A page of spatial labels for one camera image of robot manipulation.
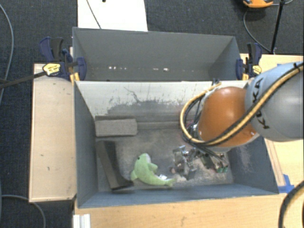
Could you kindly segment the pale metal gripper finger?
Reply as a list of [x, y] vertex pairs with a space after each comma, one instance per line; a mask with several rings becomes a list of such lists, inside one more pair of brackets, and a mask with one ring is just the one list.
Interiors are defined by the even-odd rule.
[[192, 152], [185, 151], [183, 156], [183, 176], [186, 180], [194, 179], [197, 168], [194, 167], [194, 154]]
[[174, 168], [176, 171], [185, 171], [186, 167], [186, 146], [180, 146], [173, 150]]

